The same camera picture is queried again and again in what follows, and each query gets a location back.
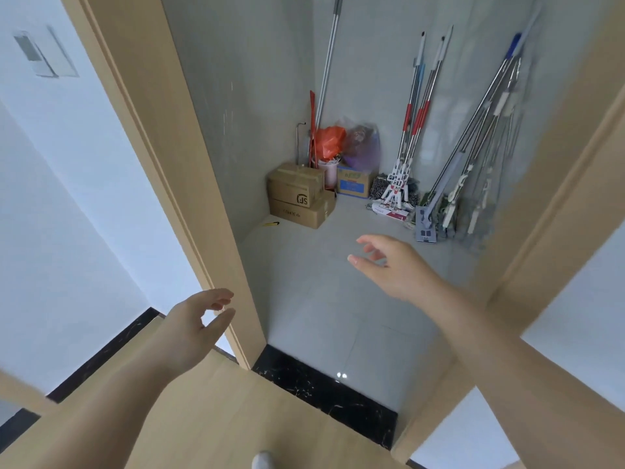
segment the gray tile floor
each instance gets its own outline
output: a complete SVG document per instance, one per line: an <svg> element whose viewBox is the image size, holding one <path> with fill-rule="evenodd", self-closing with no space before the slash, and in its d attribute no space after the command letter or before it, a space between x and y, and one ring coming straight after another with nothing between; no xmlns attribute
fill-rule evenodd
<svg viewBox="0 0 625 469"><path fill-rule="evenodd" d="M384 233L412 243L446 275L452 244L419 244L366 204L339 196L317 230L268 216L263 223L280 225L259 224L239 252L269 344L329 376L340 373L346 385L398 411L439 331L419 309L388 298L347 256L361 251L358 236Z"/></svg>

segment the wooden floor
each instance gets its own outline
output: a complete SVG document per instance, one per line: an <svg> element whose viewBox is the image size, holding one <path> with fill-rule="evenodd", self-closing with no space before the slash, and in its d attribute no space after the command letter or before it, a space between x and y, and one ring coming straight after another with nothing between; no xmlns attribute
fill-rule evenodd
<svg viewBox="0 0 625 469"><path fill-rule="evenodd" d="M150 323L57 412L35 423L0 455L0 467L26 468L98 382L160 323L160 318ZM263 449L274 454L278 469L405 468L382 447L217 352L166 388L128 467L243 469Z"/></svg>

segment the purple plastic bag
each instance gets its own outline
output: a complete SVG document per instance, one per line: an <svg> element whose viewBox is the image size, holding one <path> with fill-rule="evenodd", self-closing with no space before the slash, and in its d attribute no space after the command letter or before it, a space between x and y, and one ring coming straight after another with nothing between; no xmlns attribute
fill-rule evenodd
<svg viewBox="0 0 625 469"><path fill-rule="evenodd" d="M373 125L350 128L341 156L343 162L356 171L377 171L381 156L378 129Z"/></svg>

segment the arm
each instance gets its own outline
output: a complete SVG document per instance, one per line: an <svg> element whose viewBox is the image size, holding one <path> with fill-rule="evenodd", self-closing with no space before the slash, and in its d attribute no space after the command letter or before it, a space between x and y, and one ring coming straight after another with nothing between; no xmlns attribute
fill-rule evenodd
<svg viewBox="0 0 625 469"><path fill-rule="evenodd" d="M207 327L202 315L222 309L231 298L228 290L209 290L174 306L145 346L61 428L35 469L122 469L160 393L206 357L234 310L227 309Z"/></svg>
<svg viewBox="0 0 625 469"><path fill-rule="evenodd" d="M625 467L625 413L489 317L409 244L379 235L357 241L370 260L349 262L441 328L527 469Z"/></svg>

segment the red plastic bag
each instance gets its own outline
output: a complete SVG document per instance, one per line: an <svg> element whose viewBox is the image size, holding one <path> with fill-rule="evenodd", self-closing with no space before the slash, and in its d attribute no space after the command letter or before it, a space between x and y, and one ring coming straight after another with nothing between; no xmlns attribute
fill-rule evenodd
<svg viewBox="0 0 625 469"><path fill-rule="evenodd" d="M317 130L315 135L315 148L317 158L322 161L330 161L343 151L343 141L347 136L345 128L333 126Z"/></svg>

